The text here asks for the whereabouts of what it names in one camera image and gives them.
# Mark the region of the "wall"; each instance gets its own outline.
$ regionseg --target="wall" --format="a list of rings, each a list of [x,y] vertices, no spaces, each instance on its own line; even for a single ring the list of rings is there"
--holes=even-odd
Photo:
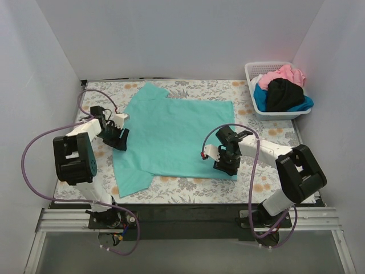
[[[299,120],[328,184],[359,273],[365,269],[365,1],[325,0],[294,63],[307,75],[315,106]]]
[[[80,79],[242,79],[294,58],[323,0],[37,0]]]
[[[41,206],[20,169],[26,144],[70,123],[80,82],[35,0],[0,0],[0,273],[23,273]],[[44,194],[55,188],[52,137],[31,148],[26,169]]]

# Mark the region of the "robotic arm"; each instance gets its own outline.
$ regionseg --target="robotic arm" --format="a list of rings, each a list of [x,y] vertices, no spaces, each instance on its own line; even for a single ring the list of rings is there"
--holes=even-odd
[[[101,184],[93,182],[97,166],[91,142],[98,136],[108,146],[121,151],[127,150],[129,130],[123,127],[129,116],[124,113],[116,114],[113,120],[106,120],[104,110],[100,106],[91,107],[90,114],[94,117],[92,120],[65,136],[54,138],[56,173],[59,180],[74,186],[86,199],[116,204]],[[87,213],[97,222],[109,227],[116,227],[121,221],[120,212],[100,204],[91,204],[91,211]]]
[[[225,126],[216,133],[222,145],[204,147],[203,159],[214,159],[213,168],[237,174],[241,156],[255,157],[257,139],[250,131],[235,133]],[[300,204],[327,184],[327,179],[310,149],[300,144],[291,148],[260,140],[260,161],[277,169],[281,189],[260,203],[254,218],[261,224],[274,223],[281,212]]]

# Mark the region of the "floral pattern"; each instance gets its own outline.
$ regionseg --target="floral pattern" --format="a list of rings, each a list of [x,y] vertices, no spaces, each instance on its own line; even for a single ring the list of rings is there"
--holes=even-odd
[[[231,100],[234,105],[236,123],[255,129],[262,139],[287,146],[299,145],[297,133],[290,120],[260,121],[255,118],[252,100],[245,81],[242,80],[142,80],[134,82],[91,82],[88,88],[106,92],[122,112],[147,82],[165,88],[170,98],[195,100]],[[87,92],[82,107],[88,111],[90,106],[102,105],[113,110],[113,105],[102,94]],[[84,117],[79,113],[77,120]],[[101,139],[92,143],[98,174],[95,182],[101,182],[104,189],[114,196],[117,203],[247,203],[253,158],[241,157],[238,180],[194,179],[155,176],[147,190],[139,191],[127,197],[118,195],[113,171],[112,148]],[[257,165],[253,203],[259,203],[279,189],[277,171],[267,164]],[[65,182],[58,182],[55,190],[59,199],[82,199],[83,196]],[[305,202],[314,203],[314,197]]]

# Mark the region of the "teal cloth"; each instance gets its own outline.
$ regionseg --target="teal cloth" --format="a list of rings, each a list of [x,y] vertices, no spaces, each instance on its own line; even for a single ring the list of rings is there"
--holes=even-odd
[[[119,196],[148,188],[154,175],[237,180],[202,160],[201,146],[215,127],[234,123],[231,101],[166,98],[168,91],[147,83],[124,110],[130,115],[127,151],[113,150]],[[207,144],[219,146],[215,134]]]

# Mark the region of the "laundry basket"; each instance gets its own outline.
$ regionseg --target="laundry basket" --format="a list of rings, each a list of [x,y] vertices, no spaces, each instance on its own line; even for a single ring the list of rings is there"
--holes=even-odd
[[[311,108],[306,111],[286,111],[286,112],[262,112],[258,110],[255,98],[253,93],[255,92],[255,87],[251,84],[251,79],[259,76],[259,74],[266,74],[270,71],[275,71],[280,69],[283,65],[289,64],[292,69],[296,67],[289,62],[253,62],[247,63],[245,65],[245,72],[247,83],[249,85],[249,90],[251,94],[251,99],[253,102],[253,107],[256,112],[256,118],[259,120],[292,120],[302,114],[308,114],[311,111]]]

